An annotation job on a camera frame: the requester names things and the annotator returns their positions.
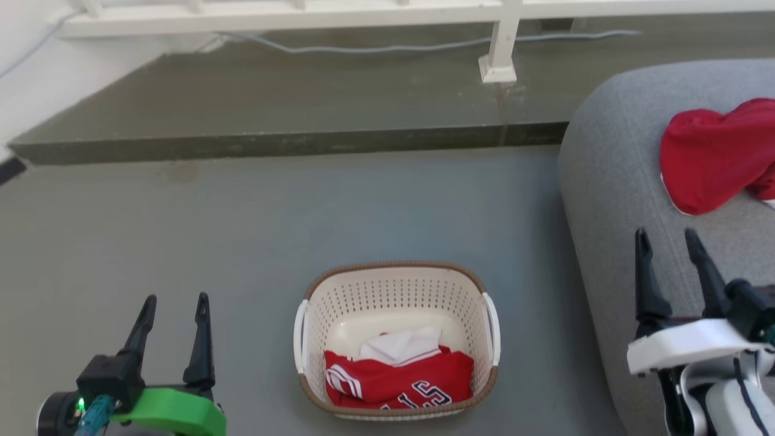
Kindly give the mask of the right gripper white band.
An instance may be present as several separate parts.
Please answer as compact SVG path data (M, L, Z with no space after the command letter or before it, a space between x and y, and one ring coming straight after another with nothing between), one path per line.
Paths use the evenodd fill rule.
M703 318L671 318L651 265L653 249L643 227L636 231L636 340L628 345L629 372L678 369L750 355L761 377L773 376L773 285L727 282L692 228L684 230L705 302Z

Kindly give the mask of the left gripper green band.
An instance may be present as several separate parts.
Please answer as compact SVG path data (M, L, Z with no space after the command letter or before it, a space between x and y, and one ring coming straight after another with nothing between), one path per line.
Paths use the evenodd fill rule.
M147 337L153 329L157 296L147 296L120 354L94 356L77 378L85 402L78 435L97 435L111 422L132 422L177 435L224 435L224 413L212 401L183 390L146 386L140 364ZM196 336L188 367L183 371L186 388L211 389L216 384L209 296L197 298Z

